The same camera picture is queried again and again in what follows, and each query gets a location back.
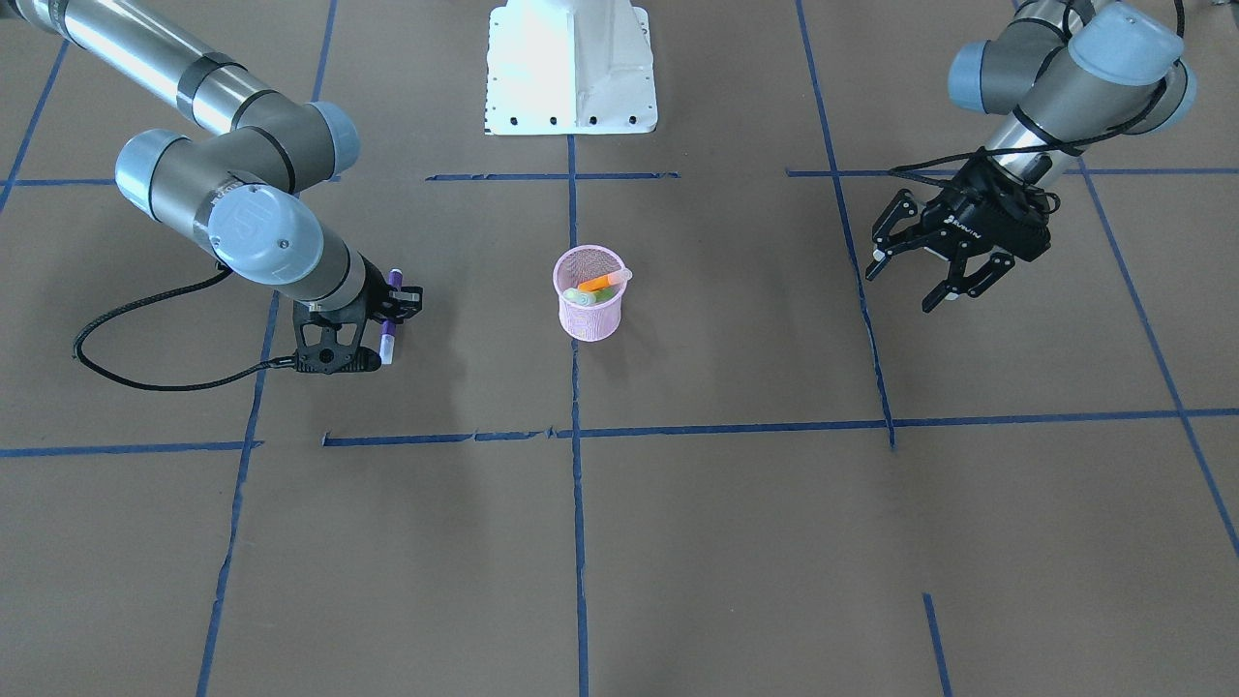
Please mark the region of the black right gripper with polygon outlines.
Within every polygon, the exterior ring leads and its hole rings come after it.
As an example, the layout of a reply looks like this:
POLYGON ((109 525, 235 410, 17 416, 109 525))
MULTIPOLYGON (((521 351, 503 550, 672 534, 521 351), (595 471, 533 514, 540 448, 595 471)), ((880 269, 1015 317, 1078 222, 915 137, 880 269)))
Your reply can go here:
POLYGON ((394 288, 374 264, 349 255, 344 282, 325 300, 292 305, 296 349, 290 366, 299 374, 367 374, 379 370, 378 352, 362 345, 368 322, 398 326, 422 310, 424 288, 394 288))

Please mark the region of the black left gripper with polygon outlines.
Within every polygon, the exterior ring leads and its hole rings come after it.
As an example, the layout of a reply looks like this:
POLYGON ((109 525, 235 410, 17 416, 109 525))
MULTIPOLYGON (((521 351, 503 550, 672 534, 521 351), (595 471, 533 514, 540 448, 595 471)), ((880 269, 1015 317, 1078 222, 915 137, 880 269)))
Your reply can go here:
POLYGON ((922 300, 929 314, 948 300, 991 288, 1018 260, 1049 250, 1053 194, 1005 172, 980 154, 966 160, 929 202, 900 189, 872 227, 872 261, 864 279, 875 281, 895 256, 934 253, 948 264, 947 279, 922 300))

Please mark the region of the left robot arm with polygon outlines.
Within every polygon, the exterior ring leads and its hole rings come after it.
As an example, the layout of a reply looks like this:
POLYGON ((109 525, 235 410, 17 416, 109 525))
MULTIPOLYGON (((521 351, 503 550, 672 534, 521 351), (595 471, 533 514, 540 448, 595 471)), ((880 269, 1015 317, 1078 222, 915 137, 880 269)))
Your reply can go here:
POLYGON ((926 250, 947 277, 922 301, 978 297, 1018 261, 1049 250, 1049 184, 1094 144, 1163 131, 1198 93, 1184 58, 1184 19, 1173 28, 1124 1, 1025 1, 996 40, 952 61, 957 106, 1004 116, 987 144, 957 154, 952 178, 929 178, 930 201, 901 189, 872 227, 876 279, 895 256, 926 250))

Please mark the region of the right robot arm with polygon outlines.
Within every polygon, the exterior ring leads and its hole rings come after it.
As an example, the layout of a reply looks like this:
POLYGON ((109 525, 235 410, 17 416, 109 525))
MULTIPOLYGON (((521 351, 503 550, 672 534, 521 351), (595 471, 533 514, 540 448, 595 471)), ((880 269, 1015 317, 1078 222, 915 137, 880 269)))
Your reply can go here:
POLYGON ((2 17, 78 45, 208 132, 130 137, 114 181, 133 207, 208 253, 221 279, 235 274, 292 301, 296 350, 261 369, 389 365, 395 326, 420 312, 422 290, 383 274, 299 198, 357 163, 349 115, 292 102, 141 1, 5 1, 2 17))

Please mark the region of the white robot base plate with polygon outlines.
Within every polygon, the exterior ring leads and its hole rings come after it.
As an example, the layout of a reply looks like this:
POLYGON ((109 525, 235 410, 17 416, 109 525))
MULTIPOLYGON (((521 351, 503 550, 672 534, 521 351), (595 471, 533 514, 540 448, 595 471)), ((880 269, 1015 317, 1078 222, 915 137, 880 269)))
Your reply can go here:
POLYGON ((487 136, 654 132, 650 15, 629 1, 507 1, 488 17, 487 136))

